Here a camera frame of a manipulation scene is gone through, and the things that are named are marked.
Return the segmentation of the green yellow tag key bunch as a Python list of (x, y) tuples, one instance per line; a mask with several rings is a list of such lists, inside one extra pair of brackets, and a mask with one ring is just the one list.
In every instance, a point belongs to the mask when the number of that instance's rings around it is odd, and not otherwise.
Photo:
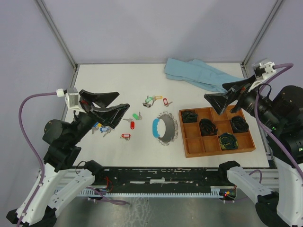
[(145, 101), (143, 102), (143, 106), (147, 108), (151, 108), (155, 101), (163, 99), (163, 96), (147, 96)]

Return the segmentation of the red tag key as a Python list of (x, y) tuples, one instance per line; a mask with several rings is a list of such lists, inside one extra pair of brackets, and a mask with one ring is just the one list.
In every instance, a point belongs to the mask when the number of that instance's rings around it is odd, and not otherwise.
[(130, 140), (131, 134), (129, 134), (129, 133), (123, 133), (123, 134), (121, 135), (121, 138), (122, 138), (122, 139), (125, 139), (125, 140)]
[(169, 102), (167, 98), (163, 98), (163, 104), (165, 107), (169, 107), (173, 102)]
[(130, 129), (131, 130), (135, 129), (135, 122), (133, 121), (133, 119), (131, 119), (131, 118), (128, 118), (128, 119), (124, 118), (123, 120), (127, 121), (128, 123), (130, 123)]

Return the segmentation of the rolled dark tie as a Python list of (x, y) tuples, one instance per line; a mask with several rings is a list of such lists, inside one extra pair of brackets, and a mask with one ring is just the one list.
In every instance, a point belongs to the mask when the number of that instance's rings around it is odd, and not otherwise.
[(198, 115), (190, 110), (185, 110), (181, 113), (183, 123), (195, 123), (197, 122)]

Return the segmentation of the rolled black tie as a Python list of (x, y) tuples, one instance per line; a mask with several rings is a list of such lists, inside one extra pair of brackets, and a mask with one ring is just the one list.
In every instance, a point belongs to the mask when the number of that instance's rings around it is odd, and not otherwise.
[(233, 133), (245, 133), (249, 131), (249, 125), (246, 120), (239, 115), (232, 117), (230, 122)]

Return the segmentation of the wooden compartment tray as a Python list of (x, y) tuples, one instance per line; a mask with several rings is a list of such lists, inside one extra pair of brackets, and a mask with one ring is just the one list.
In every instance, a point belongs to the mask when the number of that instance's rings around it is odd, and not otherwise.
[(218, 115), (214, 108), (180, 110), (185, 157), (206, 157), (252, 152), (255, 144), (242, 110), (230, 105)]

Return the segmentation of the coloured tag key bunch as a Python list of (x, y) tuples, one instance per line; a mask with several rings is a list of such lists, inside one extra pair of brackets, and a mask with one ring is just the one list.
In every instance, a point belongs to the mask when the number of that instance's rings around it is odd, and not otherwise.
[(97, 122), (93, 125), (91, 129), (91, 134), (95, 134), (98, 131), (103, 135), (103, 137), (105, 137), (112, 131), (112, 128), (109, 126), (104, 126), (101, 123)]

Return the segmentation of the rolled orange-dotted tie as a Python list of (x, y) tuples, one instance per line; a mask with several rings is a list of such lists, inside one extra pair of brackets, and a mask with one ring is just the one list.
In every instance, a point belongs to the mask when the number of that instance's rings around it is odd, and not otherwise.
[(216, 125), (211, 120), (206, 118), (200, 120), (199, 128), (201, 136), (215, 136), (218, 132)]

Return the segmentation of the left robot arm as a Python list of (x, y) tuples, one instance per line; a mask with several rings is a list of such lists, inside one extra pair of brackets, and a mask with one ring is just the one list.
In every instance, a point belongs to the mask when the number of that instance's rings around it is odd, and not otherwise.
[(52, 227), (61, 211), (86, 187), (101, 184), (105, 168), (94, 160), (87, 161), (83, 169), (59, 192), (55, 192), (61, 179), (73, 167), (81, 148), (77, 144), (96, 123), (114, 129), (122, 120), (129, 104), (110, 104), (118, 92), (91, 93), (71, 87), (54, 93), (64, 97), (66, 105), (74, 111), (72, 122), (50, 120), (44, 128), (43, 141), (49, 145), (44, 158), (38, 157), (41, 168), (38, 179), (26, 200), (6, 218), (16, 226)]

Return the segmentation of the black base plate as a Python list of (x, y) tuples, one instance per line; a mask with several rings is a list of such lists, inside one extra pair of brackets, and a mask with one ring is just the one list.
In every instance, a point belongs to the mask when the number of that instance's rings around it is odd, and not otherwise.
[(113, 193), (210, 192), (212, 186), (234, 186), (220, 168), (109, 166), (92, 185), (109, 186)]

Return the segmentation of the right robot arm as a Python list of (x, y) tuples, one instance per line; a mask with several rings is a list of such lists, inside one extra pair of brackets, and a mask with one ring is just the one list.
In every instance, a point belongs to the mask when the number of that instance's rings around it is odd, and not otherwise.
[(269, 227), (300, 227), (303, 224), (303, 90), (288, 85), (271, 100), (261, 96), (263, 84), (255, 78), (223, 85), (225, 92), (204, 97), (218, 114), (235, 103), (231, 112), (244, 110), (264, 128), (278, 170), (279, 190), (254, 180), (235, 161), (219, 165), (218, 181), (240, 188), (254, 203), (259, 219)]

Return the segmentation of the light blue cloth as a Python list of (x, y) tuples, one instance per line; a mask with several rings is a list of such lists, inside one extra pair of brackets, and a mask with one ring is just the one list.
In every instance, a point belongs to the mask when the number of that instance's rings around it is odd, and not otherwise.
[(218, 70), (203, 61), (193, 59), (188, 62), (169, 58), (164, 67), (166, 78), (182, 80), (211, 92), (226, 92), (223, 84), (241, 81), (241, 78)]

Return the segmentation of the rolled blue-yellow tie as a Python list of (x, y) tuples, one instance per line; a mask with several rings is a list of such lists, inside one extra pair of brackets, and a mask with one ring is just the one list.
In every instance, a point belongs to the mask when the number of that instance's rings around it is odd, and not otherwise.
[(223, 133), (219, 136), (221, 150), (234, 150), (238, 148), (238, 141), (233, 134)]

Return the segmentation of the large keyring holder blue handle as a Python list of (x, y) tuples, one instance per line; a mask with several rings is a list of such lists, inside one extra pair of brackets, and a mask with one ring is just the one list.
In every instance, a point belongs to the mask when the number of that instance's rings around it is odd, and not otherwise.
[(162, 112), (153, 120), (152, 135), (164, 146), (178, 138), (178, 122), (172, 113)]

